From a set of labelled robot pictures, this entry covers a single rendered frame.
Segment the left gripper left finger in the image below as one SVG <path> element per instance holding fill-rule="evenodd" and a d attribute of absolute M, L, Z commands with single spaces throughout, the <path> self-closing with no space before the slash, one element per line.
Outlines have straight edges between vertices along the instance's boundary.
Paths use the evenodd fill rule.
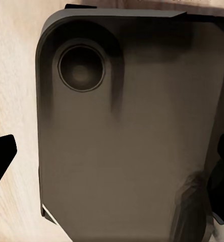
<path fill-rule="evenodd" d="M 0 137 L 0 179 L 17 153 L 17 146 L 12 134 Z"/>

